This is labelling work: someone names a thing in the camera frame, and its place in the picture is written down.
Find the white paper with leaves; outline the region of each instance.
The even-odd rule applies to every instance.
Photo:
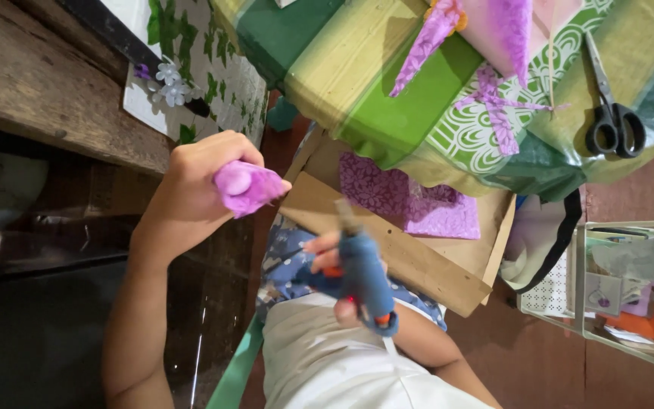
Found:
[[[177,142],[185,127],[195,131],[195,140],[235,130],[259,146],[268,102],[266,83],[216,27],[207,0],[101,1],[157,55],[171,56],[184,82],[195,88],[196,98],[204,97],[212,114],[202,118],[182,106],[171,108],[165,98],[153,103],[147,81],[134,77],[132,66],[123,98],[126,111]],[[154,9],[162,14],[154,15]]]

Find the wooden floor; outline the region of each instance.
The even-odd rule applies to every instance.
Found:
[[[307,126],[308,121],[300,118],[291,131],[265,131],[262,153],[268,168],[282,175],[286,172]],[[587,220],[654,220],[654,160],[611,186],[588,184],[585,197]],[[188,314],[192,316],[190,322],[169,323],[167,365],[171,366],[169,379],[178,408],[190,406],[194,373],[198,374],[194,407],[204,406],[241,338],[243,327],[227,321],[245,320],[254,311],[259,266],[276,210],[276,206],[262,208],[250,219],[253,241],[249,278],[231,274],[244,266],[244,261],[234,265],[235,269],[221,268],[217,272],[189,274],[187,268],[183,268],[181,274],[171,277],[169,285],[173,288],[169,288],[169,295],[174,294],[176,299],[175,294],[178,294],[183,308],[201,306],[207,315],[206,321],[210,314],[213,320],[204,328],[201,314],[196,311]],[[230,290],[214,290],[227,287]],[[207,297],[204,305],[198,303],[198,293]],[[505,409],[645,409],[654,405],[654,365],[524,315],[506,303],[510,294],[503,283],[496,283],[488,305],[480,307],[470,318],[463,319],[451,313],[445,318],[448,333]],[[194,365],[198,340],[184,336],[188,330],[176,332],[176,328],[189,326],[192,330],[200,328],[203,334],[198,370]],[[182,336],[171,336],[172,333]],[[173,359],[177,356],[181,357],[178,364]],[[263,362],[258,359],[241,402],[242,409],[264,407],[263,371]]]

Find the blue glue gun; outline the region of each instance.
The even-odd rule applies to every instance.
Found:
[[[355,221],[345,200],[335,202],[339,213],[341,236],[340,267],[317,274],[297,274],[297,280],[334,298],[347,298],[358,306],[360,321],[379,336],[397,332],[397,314],[392,288],[378,256],[377,243]]]

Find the person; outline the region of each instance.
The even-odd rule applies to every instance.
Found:
[[[177,147],[148,209],[134,229],[128,266],[103,341],[103,388],[111,409],[174,407],[163,352],[167,268],[205,240],[231,213],[211,178],[224,164],[264,166],[244,135],[225,131]],[[284,181],[285,190],[291,184]],[[337,233],[304,244],[313,270],[339,264]],[[321,293],[274,305],[264,328],[267,407],[500,408],[433,321],[396,302],[401,356],[364,328],[358,307]]]

